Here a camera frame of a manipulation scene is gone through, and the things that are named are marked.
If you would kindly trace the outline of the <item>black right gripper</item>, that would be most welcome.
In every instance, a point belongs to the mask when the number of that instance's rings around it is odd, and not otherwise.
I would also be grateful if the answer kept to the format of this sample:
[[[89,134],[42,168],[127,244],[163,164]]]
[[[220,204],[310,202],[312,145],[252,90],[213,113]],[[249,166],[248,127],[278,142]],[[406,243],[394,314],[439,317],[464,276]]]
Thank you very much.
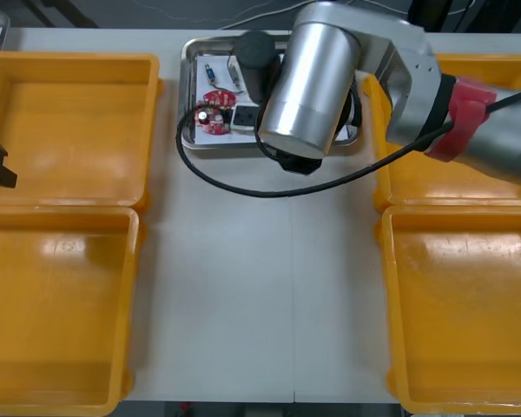
[[[245,68],[244,83],[251,101],[259,105],[263,104],[270,97],[279,76],[279,63],[271,63],[262,68]]]

